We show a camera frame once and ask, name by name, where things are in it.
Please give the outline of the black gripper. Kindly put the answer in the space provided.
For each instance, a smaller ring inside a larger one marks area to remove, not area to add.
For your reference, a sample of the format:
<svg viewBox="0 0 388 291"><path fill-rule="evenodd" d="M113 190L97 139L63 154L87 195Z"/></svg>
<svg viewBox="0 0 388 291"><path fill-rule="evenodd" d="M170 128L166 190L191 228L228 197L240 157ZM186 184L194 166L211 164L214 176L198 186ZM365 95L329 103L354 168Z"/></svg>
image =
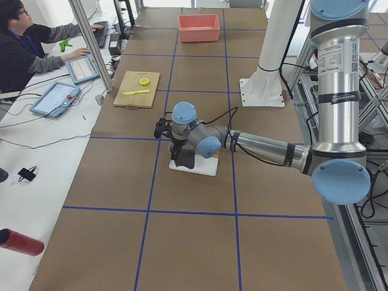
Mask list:
<svg viewBox="0 0 388 291"><path fill-rule="evenodd" d="M172 138L172 147L170 148L170 159L174 162L176 162L179 158L179 153L182 150L182 147L185 146L186 141L185 139L176 139Z"/></svg>

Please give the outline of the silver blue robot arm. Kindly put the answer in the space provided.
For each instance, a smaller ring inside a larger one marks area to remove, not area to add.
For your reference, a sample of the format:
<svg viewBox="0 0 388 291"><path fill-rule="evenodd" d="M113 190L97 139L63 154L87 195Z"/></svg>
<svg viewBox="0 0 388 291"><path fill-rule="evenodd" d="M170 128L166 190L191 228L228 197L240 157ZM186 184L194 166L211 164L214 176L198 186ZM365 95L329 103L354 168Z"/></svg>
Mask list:
<svg viewBox="0 0 388 291"><path fill-rule="evenodd" d="M368 28L367 1L312 1L310 38L318 51L318 140L296 145L231 126L204 122L189 102L177 103L167 123L172 167L193 170L195 159L220 149L266 164L292 167L312 177L320 197L338 205L356 203L370 189L366 148L358 139L359 44Z"/></svg>

